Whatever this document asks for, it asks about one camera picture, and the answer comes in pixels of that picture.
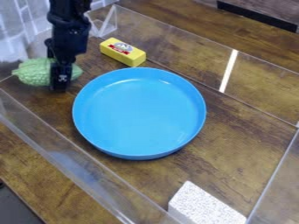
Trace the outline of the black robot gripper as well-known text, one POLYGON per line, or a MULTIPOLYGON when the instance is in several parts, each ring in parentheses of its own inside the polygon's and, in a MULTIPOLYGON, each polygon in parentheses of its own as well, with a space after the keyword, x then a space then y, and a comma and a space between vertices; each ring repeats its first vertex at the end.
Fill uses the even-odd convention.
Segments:
POLYGON ((87 51, 91 22, 86 13, 93 0, 50 0, 47 19, 53 25, 51 38, 45 40, 51 63, 51 90, 66 92, 71 84, 77 56, 87 51))

